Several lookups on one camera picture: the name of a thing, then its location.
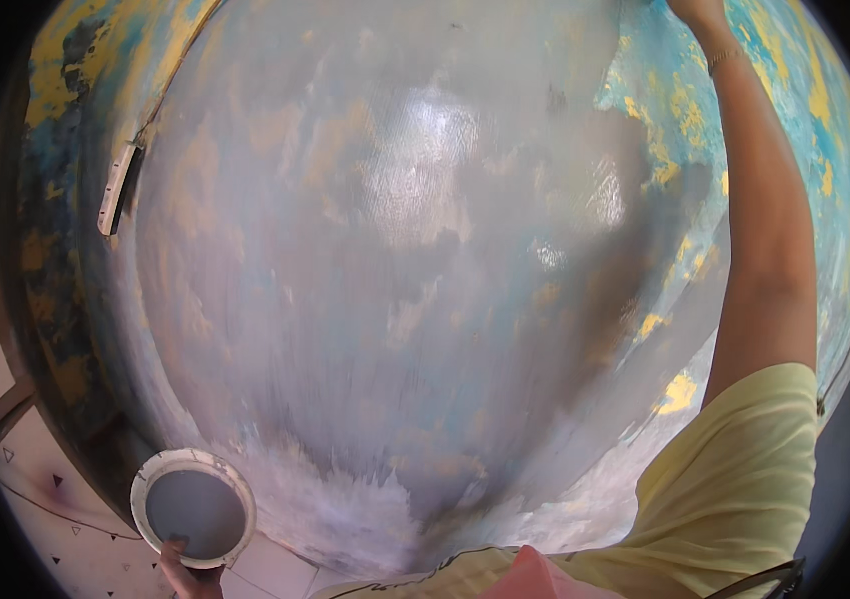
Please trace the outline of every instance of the white bowl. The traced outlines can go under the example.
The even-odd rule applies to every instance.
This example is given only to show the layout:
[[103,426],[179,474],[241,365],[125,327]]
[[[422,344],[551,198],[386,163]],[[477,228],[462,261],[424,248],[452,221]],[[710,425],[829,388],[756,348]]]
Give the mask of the white bowl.
[[146,543],[152,546],[157,553],[162,551],[162,540],[155,533],[146,512],[146,499],[155,481],[168,473],[179,471],[196,471],[210,474],[225,482],[242,502],[245,510],[245,529],[239,542],[225,555],[214,559],[200,560],[196,558],[181,556],[182,564],[194,569],[213,569],[225,565],[231,567],[251,541],[255,533],[255,499],[251,495],[249,483],[242,474],[238,473],[230,464],[217,455],[213,455],[202,449],[169,449],[159,451],[142,465],[135,478],[131,482],[131,516],[135,520],[138,532],[142,534]]

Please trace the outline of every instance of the hand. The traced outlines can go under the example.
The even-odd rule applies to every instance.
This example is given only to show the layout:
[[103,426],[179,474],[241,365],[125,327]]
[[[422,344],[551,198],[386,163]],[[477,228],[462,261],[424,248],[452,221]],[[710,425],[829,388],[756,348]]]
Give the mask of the hand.
[[668,6],[695,36],[703,31],[728,29],[722,0],[668,0]]
[[722,0],[668,0],[668,5],[695,34],[706,56],[739,47],[728,27]]
[[179,593],[179,599],[223,599],[219,580],[226,567],[210,570],[186,568],[181,561],[181,553],[186,545],[188,541],[166,541],[162,544],[162,557],[158,560],[165,578]]

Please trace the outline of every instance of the t-shirt sleeve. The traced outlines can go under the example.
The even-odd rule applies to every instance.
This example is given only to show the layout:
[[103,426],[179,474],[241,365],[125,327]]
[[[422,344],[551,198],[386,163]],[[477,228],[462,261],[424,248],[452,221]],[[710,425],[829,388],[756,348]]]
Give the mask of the t-shirt sleeve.
[[815,483],[816,395],[802,364],[744,377],[648,465],[619,544],[553,559],[634,599],[661,581],[705,596],[792,559]]

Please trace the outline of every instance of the wrist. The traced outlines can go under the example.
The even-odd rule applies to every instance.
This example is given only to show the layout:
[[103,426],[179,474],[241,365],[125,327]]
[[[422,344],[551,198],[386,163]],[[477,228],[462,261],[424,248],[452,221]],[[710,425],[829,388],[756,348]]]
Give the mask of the wrist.
[[731,51],[741,47],[731,28],[728,27],[728,22],[723,18],[720,23],[696,24],[691,29],[706,58],[711,58],[725,50]]

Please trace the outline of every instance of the paint bowl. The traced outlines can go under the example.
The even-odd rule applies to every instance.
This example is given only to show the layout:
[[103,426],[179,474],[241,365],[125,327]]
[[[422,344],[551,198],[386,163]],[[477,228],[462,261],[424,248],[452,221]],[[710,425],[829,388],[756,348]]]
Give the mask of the paint bowl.
[[255,532],[249,483],[225,460],[202,449],[159,451],[131,483],[131,515],[145,541],[161,553],[168,540],[188,539],[188,568],[231,566]]

